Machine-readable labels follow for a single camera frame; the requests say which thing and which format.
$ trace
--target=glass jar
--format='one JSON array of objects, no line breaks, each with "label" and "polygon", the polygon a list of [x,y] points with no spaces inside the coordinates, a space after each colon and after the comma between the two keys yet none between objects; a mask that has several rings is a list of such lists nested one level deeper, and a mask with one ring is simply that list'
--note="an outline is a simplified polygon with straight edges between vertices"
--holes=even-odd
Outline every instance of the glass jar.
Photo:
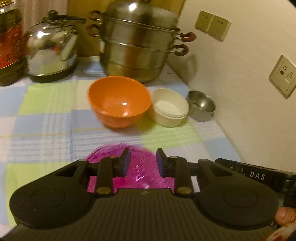
[{"label": "glass jar", "polygon": [[13,84],[23,74],[22,16],[15,2],[0,0],[0,85]]}]

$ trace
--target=curtain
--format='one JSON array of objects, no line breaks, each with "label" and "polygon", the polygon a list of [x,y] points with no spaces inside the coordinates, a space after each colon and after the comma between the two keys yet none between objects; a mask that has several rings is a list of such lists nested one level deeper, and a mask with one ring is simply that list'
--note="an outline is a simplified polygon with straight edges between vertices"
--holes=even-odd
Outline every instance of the curtain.
[{"label": "curtain", "polygon": [[40,23],[42,17],[54,9],[61,15],[67,14],[67,0],[16,0],[23,17],[24,33],[33,25]]}]

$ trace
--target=pot handle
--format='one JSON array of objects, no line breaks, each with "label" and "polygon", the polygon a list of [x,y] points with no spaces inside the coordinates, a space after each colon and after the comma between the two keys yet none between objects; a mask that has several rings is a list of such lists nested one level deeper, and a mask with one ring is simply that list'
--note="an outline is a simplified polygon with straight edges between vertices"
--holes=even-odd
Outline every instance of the pot handle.
[{"label": "pot handle", "polygon": [[183,48],[182,51],[173,51],[170,53],[174,53],[177,56],[184,56],[189,52],[189,48],[185,44],[174,45],[174,49],[181,49],[181,48]]},{"label": "pot handle", "polygon": [[86,32],[87,32],[90,36],[92,36],[92,37],[99,37],[100,35],[95,34],[95,33],[92,31],[93,28],[96,28],[97,30],[100,30],[100,27],[99,27],[98,25],[96,25],[96,24],[91,24],[91,25],[89,25],[89,26],[86,27]]},{"label": "pot handle", "polygon": [[98,11],[98,10],[93,10],[93,11],[90,11],[88,13],[88,17],[90,20],[93,20],[93,21],[98,21],[98,20],[101,20],[100,18],[96,17],[95,15],[100,15],[101,12]]},{"label": "pot handle", "polygon": [[193,40],[196,39],[196,35],[193,32],[189,32],[186,34],[178,34],[181,38],[176,38],[176,39],[180,39],[182,42],[191,42]]}]

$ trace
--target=light switch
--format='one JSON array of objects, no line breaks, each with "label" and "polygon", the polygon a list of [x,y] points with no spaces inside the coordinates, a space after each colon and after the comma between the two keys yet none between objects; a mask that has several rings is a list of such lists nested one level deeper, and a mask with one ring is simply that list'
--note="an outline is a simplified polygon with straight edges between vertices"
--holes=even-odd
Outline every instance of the light switch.
[{"label": "light switch", "polygon": [[296,66],[281,55],[269,76],[269,80],[285,98],[289,98],[296,87],[295,73]]},{"label": "light switch", "polygon": [[231,22],[227,19],[214,16],[208,33],[217,39],[224,40],[230,25]]},{"label": "light switch", "polygon": [[213,14],[200,11],[195,28],[207,32],[213,19]]}]

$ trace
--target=jar label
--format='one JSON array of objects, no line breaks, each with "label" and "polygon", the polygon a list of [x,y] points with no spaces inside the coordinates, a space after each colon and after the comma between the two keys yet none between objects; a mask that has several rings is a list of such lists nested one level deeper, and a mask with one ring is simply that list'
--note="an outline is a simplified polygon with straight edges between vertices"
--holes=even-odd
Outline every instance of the jar label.
[{"label": "jar label", "polygon": [[0,34],[0,69],[21,59],[22,24],[12,26],[7,32]]}]

